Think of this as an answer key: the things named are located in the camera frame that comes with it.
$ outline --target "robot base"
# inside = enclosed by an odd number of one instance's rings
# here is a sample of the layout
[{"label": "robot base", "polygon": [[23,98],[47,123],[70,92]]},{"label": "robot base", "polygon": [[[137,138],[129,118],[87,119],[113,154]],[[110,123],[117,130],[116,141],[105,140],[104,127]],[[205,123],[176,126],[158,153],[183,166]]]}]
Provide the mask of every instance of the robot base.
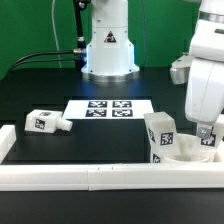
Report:
[{"label": "robot base", "polygon": [[138,79],[140,76],[139,70],[124,74],[124,75],[96,75],[92,73],[82,72],[82,78],[94,82],[102,83],[118,83]]}]

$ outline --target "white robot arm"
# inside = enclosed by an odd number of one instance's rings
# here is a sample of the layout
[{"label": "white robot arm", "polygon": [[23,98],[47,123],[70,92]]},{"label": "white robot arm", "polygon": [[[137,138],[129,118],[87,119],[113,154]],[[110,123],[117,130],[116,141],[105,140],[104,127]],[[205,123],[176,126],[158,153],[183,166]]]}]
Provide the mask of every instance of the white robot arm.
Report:
[{"label": "white robot arm", "polygon": [[198,124],[197,136],[206,139],[224,107],[224,1],[202,0],[199,11],[189,51],[185,112]]}]

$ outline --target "toppled white block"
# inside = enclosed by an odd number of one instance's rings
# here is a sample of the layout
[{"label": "toppled white block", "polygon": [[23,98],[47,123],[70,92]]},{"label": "toppled white block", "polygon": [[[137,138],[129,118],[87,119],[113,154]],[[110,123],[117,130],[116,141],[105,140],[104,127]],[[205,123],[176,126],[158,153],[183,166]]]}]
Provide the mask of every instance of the toppled white block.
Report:
[{"label": "toppled white block", "polygon": [[33,110],[26,117],[25,131],[54,133],[57,129],[70,131],[72,122],[62,119],[60,111]]},{"label": "toppled white block", "polygon": [[175,121],[165,112],[144,114],[151,144],[151,162],[160,163],[164,156],[180,154]]},{"label": "toppled white block", "polygon": [[0,163],[16,141],[16,132],[14,125],[4,125],[0,129]]}]

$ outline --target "warning label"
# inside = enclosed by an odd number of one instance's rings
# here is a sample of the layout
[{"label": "warning label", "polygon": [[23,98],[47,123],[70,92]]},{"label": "warning label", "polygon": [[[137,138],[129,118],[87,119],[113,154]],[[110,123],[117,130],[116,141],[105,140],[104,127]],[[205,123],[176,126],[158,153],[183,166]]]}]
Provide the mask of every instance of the warning label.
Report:
[{"label": "warning label", "polygon": [[117,43],[113,33],[110,31],[109,34],[107,35],[105,41],[105,43]]}]

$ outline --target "black cable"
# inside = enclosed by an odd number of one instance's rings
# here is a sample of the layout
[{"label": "black cable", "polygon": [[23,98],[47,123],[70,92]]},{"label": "black cable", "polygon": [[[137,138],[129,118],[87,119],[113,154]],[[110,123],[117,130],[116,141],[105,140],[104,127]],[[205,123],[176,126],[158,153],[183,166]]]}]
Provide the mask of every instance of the black cable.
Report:
[{"label": "black cable", "polygon": [[48,55],[59,55],[59,54],[74,54],[72,50],[69,50],[69,51],[46,51],[46,52],[39,52],[39,53],[34,53],[34,54],[30,54],[30,55],[27,55],[25,57],[22,57],[20,58],[18,61],[16,61],[14,63],[17,64],[17,63],[20,63],[22,61],[25,61],[29,58],[33,58],[33,57],[39,57],[39,56],[48,56]]},{"label": "black cable", "polygon": [[73,59],[52,59],[52,60],[30,60],[30,61],[23,61],[23,62],[20,62],[20,63],[17,63],[17,64],[13,64],[7,74],[9,74],[10,72],[12,72],[16,67],[18,66],[21,66],[21,65],[24,65],[24,64],[28,64],[28,63],[42,63],[42,62],[59,62],[59,61],[78,61],[80,60],[80,58],[73,58]]},{"label": "black cable", "polygon": [[146,13],[145,13],[145,1],[142,0],[142,14],[143,14],[143,26],[144,26],[144,61],[143,61],[143,67],[146,66],[147,63],[147,23],[146,23]]}]

